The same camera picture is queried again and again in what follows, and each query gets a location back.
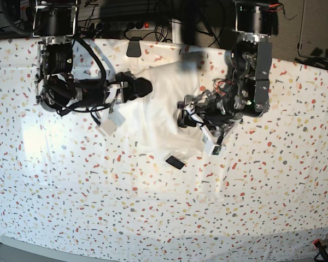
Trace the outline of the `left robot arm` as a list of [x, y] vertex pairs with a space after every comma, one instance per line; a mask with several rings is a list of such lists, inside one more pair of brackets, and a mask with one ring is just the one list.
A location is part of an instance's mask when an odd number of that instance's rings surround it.
[[258, 118], [270, 105], [272, 44], [278, 34], [279, 1], [235, 1], [236, 43], [226, 55], [225, 79], [215, 79], [213, 91], [187, 95], [178, 103], [180, 128], [199, 127], [221, 145], [224, 136], [244, 116]]

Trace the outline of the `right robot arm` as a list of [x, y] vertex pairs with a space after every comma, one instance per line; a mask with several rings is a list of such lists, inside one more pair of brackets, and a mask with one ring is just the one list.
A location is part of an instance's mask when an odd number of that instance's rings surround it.
[[[32, 35], [38, 43], [36, 101], [60, 116], [70, 112], [94, 114], [143, 98], [153, 91], [145, 78], [117, 73], [107, 79], [101, 60], [77, 33], [78, 1], [36, 1]], [[99, 68], [99, 78], [75, 79], [72, 74], [74, 44], [78, 43]]]

